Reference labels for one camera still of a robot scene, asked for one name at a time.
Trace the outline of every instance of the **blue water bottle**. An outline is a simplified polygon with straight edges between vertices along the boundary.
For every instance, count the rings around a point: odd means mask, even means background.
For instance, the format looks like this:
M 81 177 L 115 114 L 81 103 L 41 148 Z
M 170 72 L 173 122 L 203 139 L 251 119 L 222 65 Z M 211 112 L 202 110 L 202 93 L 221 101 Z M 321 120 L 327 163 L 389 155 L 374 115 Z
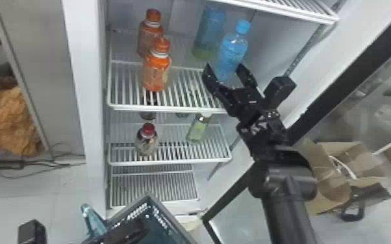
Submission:
M 194 57 L 208 60 L 214 56 L 223 33 L 225 18 L 226 13 L 220 6 L 206 5 L 192 47 Z
M 217 54 L 217 61 L 214 64 L 214 72 L 220 82 L 231 78 L 238 64 L 242 61 L 248 47 L 245 34 L 249 29 L 250 22 L 239 19 L 236 23 L 235 32 L 228 33 L 223 37 Z

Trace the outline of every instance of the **bottle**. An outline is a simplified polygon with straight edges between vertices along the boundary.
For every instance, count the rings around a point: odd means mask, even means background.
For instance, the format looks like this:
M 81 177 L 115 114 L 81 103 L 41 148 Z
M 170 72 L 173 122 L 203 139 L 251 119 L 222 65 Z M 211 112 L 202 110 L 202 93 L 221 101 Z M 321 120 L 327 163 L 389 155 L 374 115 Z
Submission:
M 142 84 L 145 89 L 159 92 L 165 89 L 171 58 L 168 56 L 170 41 L 165 37 L 156 37 L 153 48 L 145 56 Z
M 145 96 L 145 102 L 147 103 L 146 105 L 157 106 L 158 105 L 158 101 L 157 101 L 157 97 L 156 97 L 156 92 L 153 92 L 153 101 L 150 100 L 150 95 L 147 94 Z M 156 112 L 144 112 L 144 111 L 141 111 L 140 112 L 140 117 L 143 120 L 152 121 L 152 120 L 156 119 Z
M 153 46 L 153 40 L 164 34 L 164 29 L 159 23 L 159 10 L 150 8 L 145 13 L 145 20 L 140 24 L 138 30 L 138 54 L 143 58 Z
M 215 75 L 220 82 L 231 78 L 238 64 L 242 61 L 248 47 L 248 42 L 244 35 L 249 31 L 249 28 L 250 22 L 239 19 L 236 23 L 235 32 L 226 34 L 223 37 L 217 54 L 217 61 L 214 65 Z
M 192 55 L 208 60 L 216 53 L 223 32 L 226 13 L 218 5 L 206 5 L 192 47 Z
M 192 121 L 191 127 L 186 134 L 186 140 L 192 143 L 200 142 L 205 134 L 205 130 L 210 122 L 211 116 L 211 113 L 204 112 L 196 114 L 195 119 Z
M 145 123 L 136 133 L 136 152 L 141 156 L 149 156 L 155 152 L 157 146 L 158 134 L 155 131 L 155 126 L 150 123 Z

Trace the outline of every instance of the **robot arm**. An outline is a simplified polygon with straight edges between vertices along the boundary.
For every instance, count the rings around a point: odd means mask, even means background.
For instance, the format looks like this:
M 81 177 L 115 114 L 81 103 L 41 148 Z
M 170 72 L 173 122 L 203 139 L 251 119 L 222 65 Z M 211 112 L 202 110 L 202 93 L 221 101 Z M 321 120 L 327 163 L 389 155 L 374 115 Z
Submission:
M 315 244 L 304 201 L 315 197 L 316 179 L 307 160 L 288 146 L 287 131 L 277 111 L 296 84 L 289 77 L 275 77 L 262 96 L 254 76 L 244 65 L 238 66 L 236 74 L 243 88 L 230 89 L 220 84 L 209 64 L 202 76 L 209 92 L 221 101 L 230 116 L 239 120 L 236 131 L 255 161 L 246 179 L 236 184 L 245 184 L 252 196 L 261 199 L 272 243 Z M 236 191 L 226 193 L 215 204 L 218 206 L 205 214 L 204 223 L 218 213 L 215 209 L 225 207 L 237 195 Z

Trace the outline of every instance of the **tiled floor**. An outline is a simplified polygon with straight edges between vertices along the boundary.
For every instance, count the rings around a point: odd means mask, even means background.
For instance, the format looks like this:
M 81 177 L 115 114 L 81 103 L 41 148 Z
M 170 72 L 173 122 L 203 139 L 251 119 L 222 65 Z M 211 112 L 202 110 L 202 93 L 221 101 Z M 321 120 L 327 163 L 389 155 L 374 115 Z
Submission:
M 30 166 L 22 175 L 43 169 Z M 18 226 L 37 219 L 47 229 L 49 244 L 80 243 L 85 239 L 80 206 L 89 202 L 85 165 L 21 179 L 0 177 L 0 243 L 17 243 Z
M 3 173 L 14 176 L 39 169 L 42 167 L 30 166 Z M 385 186 L 391 193 L 391 167 L 386 173 Z M 87 183 L 85 165 L 17 180 L 0 177 L 0 243 L 17 243 L 18 226 L 31 219 L 45 225 L 49 244 L 80 243 L 86 237 L 80 206 L 89 202 Z M 243 195 L 214 219 L 214 227 L 228 244 L 269 243 L 261 214 L 259 201 Z M 322 215 L 313 217 L 312 225 L 321 243 L 391 243 L 391 199 L 367 208 L 365 219 L 357 223 Z M 199 243 L 212 243 L 203 228 L 192 234 Z

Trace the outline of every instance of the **white wire shelf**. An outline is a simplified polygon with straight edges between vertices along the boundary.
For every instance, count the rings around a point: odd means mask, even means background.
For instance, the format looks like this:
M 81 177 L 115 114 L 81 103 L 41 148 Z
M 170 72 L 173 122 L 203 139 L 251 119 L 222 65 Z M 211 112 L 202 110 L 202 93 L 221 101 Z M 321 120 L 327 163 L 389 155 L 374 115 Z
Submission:
M 151 193 L 161 202 L 198 201 L 190 164 L 111 167 L 110 206 L 125 206 Z
M 210 0 L 230 5 L 333 25 L 339 17 L 320 0 Z
M 165 35 L 170 42 L 170 57 L 173 67 L 185 67 L 203 70 L 206 62 L 194 58 L 191 54 L 193 40 L 182 36 Z M 143 59 L 136 52 L 138 33 L 134 30 L 112 29 L 110 59 L 113 63 L 141 64 Z
M 114 110 L 154 112 L 210 112 L 226 114 L 221 103 L 214 98 L 201 80 L 201 71 L 171 68 L 168 86 L 156 92 L 157 105 L 150 105 L 153 92 L 142 86 L 142 65 L 135 63 L 110 63 L 107 104 Z
M 190 125 L 155 125 L 159 145 L 150 156 L 140 156 L 134 148 L 136 132 L 142 123 L 120 123 L 118 112 L 111 112 L 108 137 L 108 162 L 113 166 L 163 164 L 204 164 L 228 162 L 232 158 L 221 125 L 209 125 L 199 143 L 185 139 Z

